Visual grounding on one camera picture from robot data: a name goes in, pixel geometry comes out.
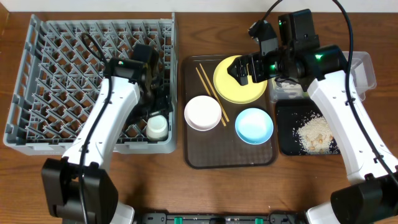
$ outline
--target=chopsticks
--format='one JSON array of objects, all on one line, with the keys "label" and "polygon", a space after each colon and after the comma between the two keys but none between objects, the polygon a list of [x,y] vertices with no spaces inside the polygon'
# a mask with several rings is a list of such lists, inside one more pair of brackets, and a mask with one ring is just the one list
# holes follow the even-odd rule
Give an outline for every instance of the chopsticks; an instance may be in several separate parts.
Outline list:
[{"label": "chopsticks", "polygon": [[210,86],[210,88],[211,88],[211,90],[212,90],[214,96],[216,97],[218,103],[219,103],[220,106],[221,106],[221,110],[223,111],[223,114],[224,114],[224,117],[225,117],[226,121],[229,122],[228,116],[227,116],[226,113],[225,113],[225,110],[224,110],[224,108],[223,108],[223,105],[221,104],[221,101],[220,101],[220,99],[218,98],[218,96],[217,96],[217,94],[216,94],[216,91],[214,91],[213,85],[211,84],[209,78],[207,77],[207,74],[206,74],[205,70],[203,69],[203,66],[201,65],[201,63],[199,63],[199,65],[200,65],[200,67],[201,67],[201,70],[202,70],[203,73],[205,74],[205,78],[206,78],[206,80],[207,80],[207,83],[209,83],[209,86]]},{"label": "chopsticks", "polygon": [[[202,70],[203,73],[205,74],[205,78],[206,78],[206,80],[207,80],[207,82],[208,82],[208,84],[209,84],[209,86],[210,86],[210,88],[211,88],[211,90],[212,90],[212,92],[213,92],[215,98],[217,99],[217,102],[220,104],[220,107],[221,107],[221,110],[222,110],[222,112],[223,112],[223,114],[224,114],[224,116],[225,116],[225,119],[227,120],[227,122],[229,122],[228,116],[226,115],[226,112],[225,112],[225,110],[224,110],[224,108],[223,108],[223,105],[221,104],[220,99],[218,98],[216,92],[214,91],[213,85],[211,84],[209,78],[207,77],[207,74],[206,74],[205,70],[203,69],[202,65],[201,65],[201,64],[199,64],[199,65],[200,65],[200,67],[201,67],[201,70]],[[211,93],[210,93],[209,89],[207,88],[205,81],[203,80],[203,78],[202,78],[201,75],[200,75],[199,69],[196,68],[196,70],[197,70],[197,73],[198,73],[198,75],[199,75],[199,78],[200,78],[200,80],[201,80],[203,86],[204,86],[205,89],[206,89],[207,94],[208,94],[209,96],[211,96]],[[225,123],[223,117],[221,117],[221,122],[223,123],[224,126],[226,126],[226,123]]]}]

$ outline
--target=wooden table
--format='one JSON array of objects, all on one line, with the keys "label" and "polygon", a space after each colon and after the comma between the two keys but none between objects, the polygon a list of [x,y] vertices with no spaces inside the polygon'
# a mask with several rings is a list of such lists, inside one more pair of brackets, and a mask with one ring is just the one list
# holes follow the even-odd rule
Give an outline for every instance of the wooden table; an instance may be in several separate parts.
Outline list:
[{"label": "wooden table", "polygon": [[[170,13],[37,13],[42,20],[158,19]],[[277,27],[277,16],[268,21]],[[180,62],[190,55],[246,54],[258,50],[248,27],[262,14],[178,13]],[[10,13],[0,42],[0,127],[4,128],[30,13]],[[350,14],[354,49],[371,54],[377,88],[364,106],[389,149],[398,155],[398,14]],[[322,45],[348,50],[348,32],[338,13],[314,13]],[[269,167],[194,170],[183,159],[182,105],[178,143],[171,154],[114,153],[110,176],[119,199],[138,212],[269,213],[305,210],[349,186],[341,156],[279,155]],[[47,211],[40,170],[48,156],[25,156],[3,144],[0,153],[0,223],[60,223]],[[390,218],[381,223],[398,223]]]}]

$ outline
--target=white bowl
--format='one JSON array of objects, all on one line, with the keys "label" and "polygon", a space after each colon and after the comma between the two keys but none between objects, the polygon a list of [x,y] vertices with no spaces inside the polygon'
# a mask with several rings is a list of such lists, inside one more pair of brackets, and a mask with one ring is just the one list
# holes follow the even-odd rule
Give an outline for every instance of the white bowl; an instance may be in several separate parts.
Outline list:
[{"label": "white bowl", "polygon": [[184,117],[191,128],[208,131],[220,122],[221,107],[212,97],[197,96],[185,106]]}]

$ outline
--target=white cup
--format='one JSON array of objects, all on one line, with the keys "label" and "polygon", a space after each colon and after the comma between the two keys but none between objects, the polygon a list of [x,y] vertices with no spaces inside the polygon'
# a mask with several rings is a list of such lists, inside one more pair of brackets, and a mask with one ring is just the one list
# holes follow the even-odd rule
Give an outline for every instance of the white cup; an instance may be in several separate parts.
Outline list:
[{"label": "white cup", "polygon": [[162,115],[157,115],[148,119],[146,128],[147,138],[151,141],[163,141],[169,135],[169,125]]}]

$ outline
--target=blue bowl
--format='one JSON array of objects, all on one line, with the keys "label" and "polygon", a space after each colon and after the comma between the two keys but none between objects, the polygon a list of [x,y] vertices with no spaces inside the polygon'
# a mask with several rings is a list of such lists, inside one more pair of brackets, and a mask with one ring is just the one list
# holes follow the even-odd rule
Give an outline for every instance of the blue bowl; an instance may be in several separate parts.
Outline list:
[{"label": "blue bowl", "polygon": [[236,118],[235,131],[248,144],[262,144],[272,136],[274,123],[265,111],[249,108]]}]

